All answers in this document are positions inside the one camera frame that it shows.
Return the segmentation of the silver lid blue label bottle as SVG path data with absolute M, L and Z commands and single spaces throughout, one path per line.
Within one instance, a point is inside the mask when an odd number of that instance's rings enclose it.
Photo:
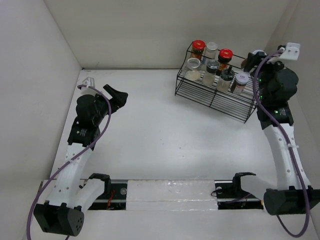
M 215 42 L 208 42 L 203 55 L 203 64 L 209 60 L 214 60 L 216 58 L 217 50 L 218 45 Z

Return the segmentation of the round glass jar white powder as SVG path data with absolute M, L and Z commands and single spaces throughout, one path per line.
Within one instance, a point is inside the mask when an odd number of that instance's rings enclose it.
M 201 61 L 196 57 L 187 60 L 183 70 L 183 77 L 190 81 L 197 81 L 201 77 Z

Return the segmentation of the red lid sauce jar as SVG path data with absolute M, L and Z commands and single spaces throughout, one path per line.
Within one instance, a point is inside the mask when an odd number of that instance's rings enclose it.
M 206 43 L 202 40 L 194 40 L 191 45 L 191 58 L 197 58 L 201 60 L 203 52 L 206 48 Z
M 228 67 L 228 64 L 232 60 L 233 55 L 234 55 L 233 52 L 228 48 L 223 48 L 219 51 L 218 59 L 217 59 L 219 62 L 219 67 L 216 72 L 217 76 L 220 76 L 222 71 Z

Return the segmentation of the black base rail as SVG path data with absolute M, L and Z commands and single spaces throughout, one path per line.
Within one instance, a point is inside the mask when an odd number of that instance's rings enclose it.
M 263 210 L 263 202 L 245 193 L 236 195 L 230 181 L 129 180 L 113 182 L 90 210 L 216 211 Z

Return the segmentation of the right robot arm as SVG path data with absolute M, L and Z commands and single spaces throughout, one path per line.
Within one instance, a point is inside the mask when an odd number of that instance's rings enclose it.
M 320 191 L 312 188 L 295 143 L 288 101 L 298 90 L 299 78 L 283 65 L 284 54 L 284 48 L 272 55 L 256 50 L 248 54 L 243 66 L 245 72 L 255 69 L 253 94 L 257 117 L 271 148 L 277 183 L 272 186 L 251 172 L 237 173 L 239 179 L 231 184 L 231 191 L 237 197 L 248 193 L 262 200 L 272 216 L 309 215 L 320 202 Z

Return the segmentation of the white lid brown spice jar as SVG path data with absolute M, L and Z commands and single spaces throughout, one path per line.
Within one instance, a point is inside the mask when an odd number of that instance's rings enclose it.
M 243 92 L 249 80 L 250 74 L 248 72 L 242 71 L 237 73 L 234 78 L 234 82 L 230 88 L 230 91 L 235 95 L 240 95 Z

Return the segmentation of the black grinder cap spice bottle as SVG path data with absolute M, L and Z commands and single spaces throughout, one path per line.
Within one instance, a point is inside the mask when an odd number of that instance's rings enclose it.
M 226 93 L 234 77 L 235 77 L 235 72 L 232 66 L 229 66 L 228 68 L 224 69 L 220 74 L 216 89 L 219 92 Z

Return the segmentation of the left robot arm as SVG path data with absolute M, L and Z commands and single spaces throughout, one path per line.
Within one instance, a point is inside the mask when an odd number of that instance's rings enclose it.
M 31 238 L 31 217 L 35 217 L 44 233 L 76 237 L 82 230 L 85 212 L 95 200 L 107 200 L 112 204 L 119 188 L 114 187 L 107 174 L 93 173 L 84 186 L 80 186 L 81 176 L 90 159 L 97 141 L 106 132 L 99 126 L 103 119 L 111 120 L 111 115 L 122 108 L 128 93 L 118 91 L 106 84 L 101 91 L 89 84 L 80 84 L 81 96 L 76 101 L 76 117 L 67 139 L 64 164 L 50 177 L 37 193 L 27 220 L 27 238 Z

